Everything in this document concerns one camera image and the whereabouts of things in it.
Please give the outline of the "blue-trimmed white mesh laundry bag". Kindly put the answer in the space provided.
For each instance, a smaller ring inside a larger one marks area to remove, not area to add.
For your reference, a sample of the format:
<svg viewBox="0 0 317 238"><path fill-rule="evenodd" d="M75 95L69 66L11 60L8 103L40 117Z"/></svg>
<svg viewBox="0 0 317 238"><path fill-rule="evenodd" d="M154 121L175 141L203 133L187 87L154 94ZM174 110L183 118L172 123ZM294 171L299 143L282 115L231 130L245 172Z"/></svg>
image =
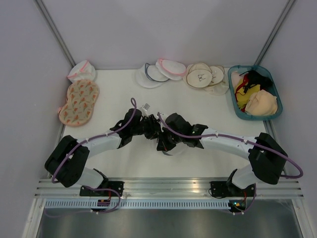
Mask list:
<svg viewBox="0 0 317 238"><path fill-rule="evenodd" d="M187 149L187 146L183 143L177 144L172 150L170 151L162 151L162 153L166 156L178 156L185 152Z"/></svg>

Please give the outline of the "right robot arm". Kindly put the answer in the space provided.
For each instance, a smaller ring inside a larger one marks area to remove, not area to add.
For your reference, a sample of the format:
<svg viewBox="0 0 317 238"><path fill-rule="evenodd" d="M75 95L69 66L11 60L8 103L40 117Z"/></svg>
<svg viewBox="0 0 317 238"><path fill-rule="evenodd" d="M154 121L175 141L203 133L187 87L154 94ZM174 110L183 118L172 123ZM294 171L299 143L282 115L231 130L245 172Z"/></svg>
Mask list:
<svg viewBox="0 0 317 238"><path fill-rule="evenodd" d="M267 133L256 137L225 134L203 124L191 125L181 115L173 113L159 117L158 150L168 152L182 143L191 148L219 150L248 161L234 169L227 180L211 182L213 197L239 196L258 182L276 185L286 164L286 152Z"/></svg>

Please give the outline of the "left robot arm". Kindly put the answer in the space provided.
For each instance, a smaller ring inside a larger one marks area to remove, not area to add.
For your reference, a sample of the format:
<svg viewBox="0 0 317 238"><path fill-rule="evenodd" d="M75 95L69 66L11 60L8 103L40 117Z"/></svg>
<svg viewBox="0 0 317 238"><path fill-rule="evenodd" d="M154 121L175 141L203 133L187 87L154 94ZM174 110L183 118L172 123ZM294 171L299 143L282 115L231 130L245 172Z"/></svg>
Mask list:
<svg viewBox="0 0 317 238"><path fill-rule="evenodd" d="M90 187L96 196L104 196L108 191L107 178L97 169L88 169L87 160L126 146L133 136L155 139L159 132L160 123L154 115L144 116L141 110L130 109L124 119L103 134L81 142L71 135L63 137L47 159L45 169L53 176L52 183L61 183L64 187L79 184Z"/></svg>

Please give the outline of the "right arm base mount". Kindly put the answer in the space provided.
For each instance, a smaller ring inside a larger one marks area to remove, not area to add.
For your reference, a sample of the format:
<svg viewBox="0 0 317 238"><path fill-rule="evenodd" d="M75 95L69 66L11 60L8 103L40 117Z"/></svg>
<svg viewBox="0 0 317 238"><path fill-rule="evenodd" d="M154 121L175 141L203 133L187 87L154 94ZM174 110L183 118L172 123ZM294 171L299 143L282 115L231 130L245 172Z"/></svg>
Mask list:
<svg viewBox="0 0 317 238"><path fill-rule="evenodd" d="M238 190L225 181L211 181L208 193L211 197L217 199L236 197L239 195Z"/></svg>

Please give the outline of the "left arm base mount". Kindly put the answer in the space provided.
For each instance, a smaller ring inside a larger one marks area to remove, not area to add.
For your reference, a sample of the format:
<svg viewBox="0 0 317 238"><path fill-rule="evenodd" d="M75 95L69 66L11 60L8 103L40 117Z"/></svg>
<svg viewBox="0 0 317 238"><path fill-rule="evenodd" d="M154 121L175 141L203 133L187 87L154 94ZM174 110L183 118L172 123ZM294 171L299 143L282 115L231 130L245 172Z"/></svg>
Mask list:
<svg viewBox="0 0 317 238"><path fill-rule="evenodd" d="M122 196L123 190L123 181L107 181L94 189L81 186L79 195L81 197L119 197Z"/></svg>

